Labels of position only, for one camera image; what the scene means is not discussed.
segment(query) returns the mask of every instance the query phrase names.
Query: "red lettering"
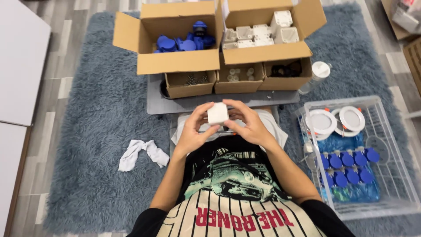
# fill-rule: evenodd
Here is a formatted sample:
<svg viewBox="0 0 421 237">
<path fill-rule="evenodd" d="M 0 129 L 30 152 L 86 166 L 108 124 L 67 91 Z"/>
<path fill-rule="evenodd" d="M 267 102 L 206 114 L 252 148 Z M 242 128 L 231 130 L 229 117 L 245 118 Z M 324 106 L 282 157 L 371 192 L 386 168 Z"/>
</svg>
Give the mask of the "red lettering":
<svg viewBox="0 0 421 237">
<path fill-rule="evenodd" d="M 282 217 L 284 218 L 285 225 L 287 225 L 287 226 L 294 226 L 294 224 L 293 224 L 293 223 L 291 223 L 291 222 L 288 220 L 288 217 L 287 217 L 287 214 L 285 213 L 285 211 L 284 211 L 283 209 L 278 209 L 278 210 L 279 210 L 279 212 L 281 213 Z"/>
<path fill-rule="evenodd" d="M 267 222 L 266 215 L 263 212 L 256 213 L 256 215 L 259 215 L 260 218 L 258 220 L 263 222 L 263 225 L 260 225 L 262 229 L 269 229 L 270 225 L 269 222 Z"/>
<path fill-rule="evenodd" d="M 251 215 L 241 216 L 241 219 L 243 221 L 242 226 L 244 227 L 245 231 L 250 232 L 250 231 L 256 230 L 256 227 L 254 226 L 254 221 L 253 221 L 253 218 L 251 217 Z"/>
<path fill-rule="evenodd" d="M 221 211 L 218 211 L 218 227 L 222 227 L 222 221 L 224 222 L 225 228 L 230 229 L 231 225 L 229 224 L 229 215 L 228 213 L 222 214 Z"/>
<path fill-rule="evenodd" d="M 241 219 L 236 215 L 231 215 L 230 217 L 232 227 L 234 227 L 236 231 L 242 231 Z"/>
<path fill-rule="evenodd" d="M 279 226 L 284 226 L 284 223 L 282 222 L 280 216 L 278 215 L 278 212 L 276 210 L 272 210 L 272 214 L 270 214 L 269 211 L 266 211 L 266 215 L 269 218 L 270 224 L 272 227 L 277 227 L 275 220 L 278 222 Z"/>
<path fill-rule="evenodd" d="M 196 217 L 196 225 L 197 226 L 206 226 L 208 222 L 208 209 L 204 208 L 202 212 L 202 208 L 197 208 L 197 217 Z"/>
<path fill-rule="evenodd" d="M 216 226 L 216 211 L 209 208 L 208 226 Z"/>
</svg>

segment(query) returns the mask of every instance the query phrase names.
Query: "person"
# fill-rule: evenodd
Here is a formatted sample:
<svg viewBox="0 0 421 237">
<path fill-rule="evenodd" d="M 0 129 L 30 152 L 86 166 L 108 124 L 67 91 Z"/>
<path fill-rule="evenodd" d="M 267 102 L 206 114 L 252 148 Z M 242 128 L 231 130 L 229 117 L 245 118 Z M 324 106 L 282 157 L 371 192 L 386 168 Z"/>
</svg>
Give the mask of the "person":
<svg viewBox="0 0 421 237">
<path fill-rule="evenodd" d="M 220 126 L 198 131 L 213 102 L 197 106 L 128 237 L 354 236 L 268 131 L 261 111 L 241 101 L 223 103 L 234 108 L 224 125 L 237 135 L 208 141 Z"/>
</svg>

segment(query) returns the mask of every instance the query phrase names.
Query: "white cloth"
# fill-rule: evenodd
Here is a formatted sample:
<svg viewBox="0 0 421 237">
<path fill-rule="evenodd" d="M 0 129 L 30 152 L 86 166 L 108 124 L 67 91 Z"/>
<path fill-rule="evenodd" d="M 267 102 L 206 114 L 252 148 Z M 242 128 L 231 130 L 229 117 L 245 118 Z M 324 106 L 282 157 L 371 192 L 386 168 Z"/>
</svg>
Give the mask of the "white cloth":
<svg viewBox="0 0 421 237">
<path fill-rule="evenodd" d="M 275 121 L 275 119 L 274 119 L 274 117 L 271 113 L 269 113 L 266 110 L 261 110 L 261 109 L 255 109 L 255 111 L 259 115 L 259 117 L 262 120 L 263 124 L 265 125 L 266 129 L 275 137 L 278 144 L 282 148 L 284 148 L 285 143 L 286 143 L 287 138 L 288 138 L 288 134 L 286 134 L 284 131 L 282 131 L 282 129 L 276 123 L 276 121 Z M 171 141 L 176 145 L 177 145 L 177 143 L 180 139 L 181 132 L 183 131 L 184 123 L 186 122 L 186 120 L 188 119 L 190 114 L 191 113 L 183 113 L 179 116 L 179 118 L 177 120 L 177 130 L 171 138 Z M 242 127 L 245 127 L 245 123 L 243 123 L 243 121 L 237 119 L 237 120 L 235 120 L 235 122 L 238 125 L 240 125 Z M 202 126 L 200 126 L 199 131 L 204 132 L 210 127 L 211 126 L 209 124 L 203 124 Z M 206 141 L 207 142 L 213 141 L 218 137 L 227 136 L 227 135 L 232 135 L 232 134 L 230 134 L 230 133 L 215 133 L 212 136 L 210 136 Z"/>
<path fill-rule="evenodd" d="M 130 171 L 134 168 L 140 150 L 145 150 L 151 160 L 159 167 L 167 166 L 170 157 L 155 145 L 154 140 L 144 142 L 142 140 L 131 140 L 127 151 L 120 158 L 119 171 Z"/>
</svg>

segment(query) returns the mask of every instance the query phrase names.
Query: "open cardboard box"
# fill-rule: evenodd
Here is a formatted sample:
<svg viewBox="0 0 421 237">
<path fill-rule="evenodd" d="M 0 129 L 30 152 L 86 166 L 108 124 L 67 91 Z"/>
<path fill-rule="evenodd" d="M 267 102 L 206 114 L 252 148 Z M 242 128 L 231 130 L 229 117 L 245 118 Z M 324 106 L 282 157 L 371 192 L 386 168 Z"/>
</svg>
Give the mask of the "open cardboard box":
<svg viewBox="0 0 421 237">
<path fill-rule="evenodd" d="M 195 78 L 207 76 L 208 83 L 185 86 L 190 75 Z M 166 73 L 165 81 L 167 83 L 168 95 L 171 99 L 211 94 L 213 85 L 216 82 L 216 71 Z"/>
<path fill-rule="evenodd" d="M 301 60 L 300 77 L 270 77 L 273 65 L 288 65 L 294 61 Z M 258 88 L 259 91 L 296 91 L 305 83 L 309 82 L 313 76 L 312 62 L 309 57 L 302 59 L 287 59 L 274 62 L 264 62 L 263 83 Z"/>
<path fill-rule="evenodd" d="M 291 11 L 294 27 L 300 41 L 297 43 L 274 44 L 249 48 L 223 50 L 225 64 L 276 61 L 304 58 L 313 55 L 304 39 L 326 23 L 325 13 L 319 0 L 301 0 L 293 6 L 291 0 L 225 0 L 224 15 L 226 28 L 256 24 L 270 25 L 274 12 Z"/>
<path fill-rule="evenodd" d="M 196 72 L 219 69 L 219 45 L 224 31 L 219 0 L 193 3 L 142 4 L 141 19 L 117 12 L 114 46 L 138 53 L 137 74 Z M 193 24 L 203 21 L 216 39 L 211 49 L 154 54 L 160 35 L 186 39 Z"/>
<path fill-rule="evenodd" d="M 256 92 L 257 88 L 263 83 L 264 73 L 263 64 L 261 62 L 241 65 L 225 65 L 224 56 L 222 54 L 219 56 L 219 61 L 221 68 L 216 72 L 216 94 L 253 93 Z M 254 69 L 254 81 L 249 81 L 247 76 L 247 70 L 251 67 Z M 239 68 L 241 70 L 239 75 L 240 81 L 228 81 L 227 76 L 229 75 L 229 70 L 231 68 Z"/>
</svg>

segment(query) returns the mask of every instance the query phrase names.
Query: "clear plastic storage bin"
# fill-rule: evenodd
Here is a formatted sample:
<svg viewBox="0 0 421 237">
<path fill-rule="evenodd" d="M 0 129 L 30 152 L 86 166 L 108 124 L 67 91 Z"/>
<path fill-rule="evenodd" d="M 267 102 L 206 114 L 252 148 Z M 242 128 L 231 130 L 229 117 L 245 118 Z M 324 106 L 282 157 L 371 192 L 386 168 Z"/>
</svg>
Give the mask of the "clear plastic storage bin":
<svg viewBox="0 0 421 237">
<path fill-rule="evenodd" d="M 324 186 L 328 187 L 327 178 L 311 119 L 309 119 L 310 127 L 307 127 L 306 123 L 300 123 L 300 120 L 311 110 L 329 108 L 332 111 L 348 105 L 362 110 L 365 118 L 365 128 L 362 130 L 364 144 L 370 143 L 373 137 L 380 138 L 384 142 L 381 144 L 383 146 L 382 151 L 377 151 L 381 153 L 380 161 L 371 165 L 380 189 L 378 202 L 339 203 L 332 201 L 330 189 L 324 188 Z M 307 102 L 304 107 L 292 113 L 291 118 L 296 125 L 295 131 L 297 132 L 298 143 L 302 145 L 298 154 L 305 158 L 308 166 L 306 173 L 309 174 L 314 185 L 325 192 L 322 195 L 323 201 L 338 214 L 341 220 L 421 213 L 420 200 L 404 165 L 381 99 L 378 96 Z"/>
</svg>

